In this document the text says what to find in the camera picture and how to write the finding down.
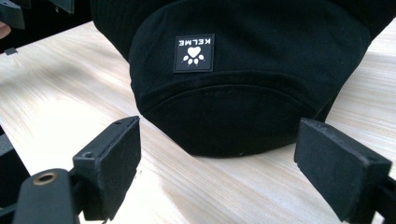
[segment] screw hole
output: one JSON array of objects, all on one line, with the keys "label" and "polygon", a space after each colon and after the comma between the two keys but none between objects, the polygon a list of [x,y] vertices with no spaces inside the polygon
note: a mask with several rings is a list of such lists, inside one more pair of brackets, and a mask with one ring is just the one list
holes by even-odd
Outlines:
[{"label": "screw hole", "polygon": [[54,181],[58,175],[56,173],[46,173],[35,178],[34,185],[43,186]]},{"label": "screw hole", "polygon": [[85,157],[85,158],[92,158],[92,157],[93,157],[93,153],[91,153],[91,152],[86,152],[86,153],[82,154],[82,157]]}]

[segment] light wood surface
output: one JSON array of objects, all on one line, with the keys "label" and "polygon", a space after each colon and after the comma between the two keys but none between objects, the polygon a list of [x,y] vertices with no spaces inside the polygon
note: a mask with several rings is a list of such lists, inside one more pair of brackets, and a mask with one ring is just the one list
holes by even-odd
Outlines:
[{"label": "light wood surface", "polygon": [[[17,51],[0,55],[0,124],[31,174],[69,170],[111,122],[139,115],[128,63],[91,22]],[[369,48],[326,122],[396,162],[395,96],[396,21]],[[111,223],[340,223],[294,163],[295,145],[240,159],[195,158],[144,118],[141,139],[138,174]]]}]

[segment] black fabric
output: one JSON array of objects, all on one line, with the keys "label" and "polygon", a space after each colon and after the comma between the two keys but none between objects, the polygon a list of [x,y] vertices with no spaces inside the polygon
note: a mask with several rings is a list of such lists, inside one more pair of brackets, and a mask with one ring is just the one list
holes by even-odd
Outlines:
[{"label": "black fabric", "polygon": [[176,0],[91,0],[92,20],[124,59],[139,25],[158,8]]},{"label": "black fabric", "polygon": [[[129,53],[141,114],[201,156],[293,143],[301,118],[326,119],[373,38],[367,23],[327,0],[129,1],[107,9],[117,16],[94,2],[99,30]],[[137,2],[150,8],[138,20]],[[174,73],[177,37],[212,34],[213,72]]]},{"label": "black fabric", "polygon": [[395,0],[331,0],[347,10],[369,30],[374,39],[396,17]]}]

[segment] square logo patch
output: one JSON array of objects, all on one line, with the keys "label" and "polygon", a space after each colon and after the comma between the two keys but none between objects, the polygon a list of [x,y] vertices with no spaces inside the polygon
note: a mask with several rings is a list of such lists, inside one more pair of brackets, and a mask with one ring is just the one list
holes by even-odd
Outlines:
[{"label": "square logo patch", "polygon": [[175,73],[212,72],[215,35],[176,38]]}]

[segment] rectangular black pad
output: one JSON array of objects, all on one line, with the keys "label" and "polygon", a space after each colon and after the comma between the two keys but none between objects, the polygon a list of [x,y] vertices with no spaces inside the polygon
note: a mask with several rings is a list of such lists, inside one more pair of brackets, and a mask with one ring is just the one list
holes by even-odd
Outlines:
[{"label": "rectangular black pad", "polygon": [[302,119],[294,160],[340,218],[370,223],[376,186],[391,162],[334,127]]}]

